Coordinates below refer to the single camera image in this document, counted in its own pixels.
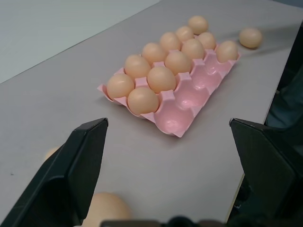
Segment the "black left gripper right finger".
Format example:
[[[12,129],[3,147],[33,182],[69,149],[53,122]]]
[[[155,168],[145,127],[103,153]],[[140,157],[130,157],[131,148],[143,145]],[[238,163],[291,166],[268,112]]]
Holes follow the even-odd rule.
[[[303,227],[303,119],[288,129],[232,118],[244,180],[230,224]]]

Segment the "brown egg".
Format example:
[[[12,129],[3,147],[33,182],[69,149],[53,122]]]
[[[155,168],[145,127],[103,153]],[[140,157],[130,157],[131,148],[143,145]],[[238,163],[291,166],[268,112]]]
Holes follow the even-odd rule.
[[[174,90],[177,86],[175,75],[164,66],[153,67],[147,75],[147,82],[155,93]]]
[[[116,194],[101,192],[93,195],[87,217],[81,227],[99,227],[105,220],[131,219],[129,206]]]
[[[182,26],[175,31],[176,36],[181,42],[194,38],[193,30],[188,26]]]
[[[200,43],[203,45],[205,49],[212,49],[214,50],[216,48],[216,40],[212,33],[210,32],[203,32],[201,33],[197,39],[200,41]]]
[[[193,16],[188,22],[188,26],[192,29],[195,35],[200,35],[208,30],[208,21],[202,16]]]
[[[45,155],[45,158],[44,158],[44,161],[46,161],[54,152],[56,152],[60,147],[55,147],[55,148],[52,148],[50,149],[46,155]]]
[[[170,52],[167,55],[164,64],[174,75],[190,72],[192,67],[191,60],[184,53],[179,51]]]
[[[156,112],[159,108],[157,95],[147,87],[135,88],[127,98],[130,111],[135,115]]]
[[[113,75],[107,83],[107,94],[111,99],[128,96],[134,90],[134,81],[124,73]]]
[[[262,33],[256,28],[244,28],[239,33],[239,42],[247,48],[258,48],[262,43]]]
[[[234,61],[238,58],[238,47],[233,41],[225,41],[218,45],[215,50],[217,60],[220,63]]]
[[[173,32],[166,32],[160,38],[160,45],[165,51],[180,50],[182,42]]]
[[[158,43],[147,43],[142,50],[142,57],[152,65],[154,62],[164,61],[167,52]]]
[[[146,77],[151,67],[149,63],[140,55],[130,55],[125,60],[125,72],[132,79]]]
[[[181,51],[190,59],[203,59],[205,57],[205,49],[197,39],[189,39],[182,45]]]

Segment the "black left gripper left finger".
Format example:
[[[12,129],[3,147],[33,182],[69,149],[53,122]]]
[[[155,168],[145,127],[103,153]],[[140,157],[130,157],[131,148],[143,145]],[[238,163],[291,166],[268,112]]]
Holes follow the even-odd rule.
[[[75,227],[87,217],[98,181],[108,119],[74,129],[38,169],[6,216],[6,227]]]

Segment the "pink plastic egg tray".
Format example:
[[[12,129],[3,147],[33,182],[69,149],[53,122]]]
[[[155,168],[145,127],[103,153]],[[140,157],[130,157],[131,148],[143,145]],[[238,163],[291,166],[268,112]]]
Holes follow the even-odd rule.
[[[177,86],[174,90],[155,93],[159,99],[159,108],[156,112],[135,115],[128,107],[128,96],[111,99],[107,94],[107,83],[100,85],[98,89],[110,102],[123,105],[134,116],[151,121],[163,133],[182,137],[212,93],[219,87],[240,58],[238,53],[237,60],[220,63],[216,57],[216,48],[214,50],[205,49],[203,59],[191,59],[191,71],[175,75]],[[150,65],[151,69],[156,66],[166,67],[164,61],[154,62]],[[126,74],[124,67],[115,74],[118,73]],[[151,89],[147,82],[147,76],[132,80],[135,88],[147,87]]]

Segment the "dark object beside table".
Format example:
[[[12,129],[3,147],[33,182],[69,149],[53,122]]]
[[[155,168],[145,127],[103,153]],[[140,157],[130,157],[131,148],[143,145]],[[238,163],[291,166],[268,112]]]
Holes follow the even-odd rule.
[[[265,123],[269,127],[288,129],[303,119],[303,22],[277,90]]]

